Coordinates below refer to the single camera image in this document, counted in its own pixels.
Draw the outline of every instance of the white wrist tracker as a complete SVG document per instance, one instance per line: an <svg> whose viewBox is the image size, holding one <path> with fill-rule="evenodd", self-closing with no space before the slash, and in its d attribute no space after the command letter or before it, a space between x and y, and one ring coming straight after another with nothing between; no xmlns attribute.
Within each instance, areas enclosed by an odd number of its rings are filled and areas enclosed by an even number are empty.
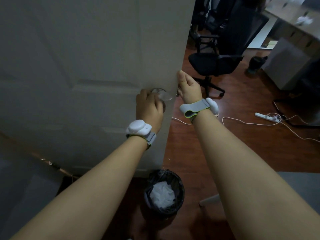
<svg viewBox="0 0 320 240"><path fill-rule="evenodd" d="M148 143L148 148L152 145L157 135L151 131L152 126L146 124L143 120L135 120L130 123L128 128L125 130L126 137L128 138L131 135L141 136L146 139Z"/></svg>
<svg viewBox="0 0 320 240"><path fill-rule="evenodd" d="M219 115L219 107L215 101L207 97L206 99L201 99L193 104L182 104L180 106L180 111L184 114L186 118L193 119L198 112L209 108L214 116Z"/></svg>

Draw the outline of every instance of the hand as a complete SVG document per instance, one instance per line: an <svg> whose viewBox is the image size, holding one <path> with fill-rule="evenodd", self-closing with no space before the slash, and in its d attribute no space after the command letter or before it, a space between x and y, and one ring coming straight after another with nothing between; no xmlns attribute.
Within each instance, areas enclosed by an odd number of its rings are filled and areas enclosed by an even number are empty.
<svg viewBox="0 0 320 240"><path fill-rule="evenodd" d="M177 76L179 81L178 94L186 104L202 100L200 85L191 76L183 71L179 71Z"/></svg>
<svg viewBox="0 0 320 240"><path fill-rule="evenodd" d="M136 96L136 103L136 119L151 125L151 131L157 134L163 120L163 105L158 94L142 89Z"/></svg>

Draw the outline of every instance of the trash can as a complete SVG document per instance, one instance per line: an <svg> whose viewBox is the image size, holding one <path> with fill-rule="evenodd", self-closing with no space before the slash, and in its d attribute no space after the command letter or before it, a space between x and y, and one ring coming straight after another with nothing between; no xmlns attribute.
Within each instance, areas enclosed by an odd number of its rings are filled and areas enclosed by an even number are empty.
<svg viewBox="0 0 320 240"><path fill-rule="evenodd" d="M266 63L266 60L268 59L268 56L264 57L259 57L259 56L254 56L251 58L249 62L249 67L247 69L248 73L255 74L264 63Z"/></svg>
<svg viewBox="0 0 320 240"><path fill-rule="evenodd" d="M155 184L164 181L170 185L171 189L174 191L174 200L171 206L159 208L152 201L150 194ZM177 214L183 204L185 194L181 178L170 170L161 169L150 173L147 182L148 186L144 191L144 199L147 206L162 219L167 219Z"/></svg>

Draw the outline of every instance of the forearm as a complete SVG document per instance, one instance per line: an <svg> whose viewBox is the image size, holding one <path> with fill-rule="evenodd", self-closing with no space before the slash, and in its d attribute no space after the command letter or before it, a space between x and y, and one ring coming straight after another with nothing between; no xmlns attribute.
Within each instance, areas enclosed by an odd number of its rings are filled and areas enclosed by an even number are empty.
<svg viewBox="0 0 320 240"><path fill-rule="evenodd" d="M59 194L12 239L101 239L146 148L145 139L128 138Z"/></svg>
<svg viewBox="0 0 320 240"><path fill-rule="evenodd" d="M210 110L199 112L193 125L237 239L319 235L318 214Z"/></svg>

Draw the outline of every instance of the door panel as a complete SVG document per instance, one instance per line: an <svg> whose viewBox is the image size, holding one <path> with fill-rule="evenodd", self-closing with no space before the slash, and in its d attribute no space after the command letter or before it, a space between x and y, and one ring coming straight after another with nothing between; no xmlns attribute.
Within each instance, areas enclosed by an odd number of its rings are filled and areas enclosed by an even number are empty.
<svg viewBox="0 0 320 240"><path fill-rule="evenodd" d="M175 97L194 0L2 0L0 130L72 173L125 141L135 96ZM174 99L139 166L162 166Z"/></svg>

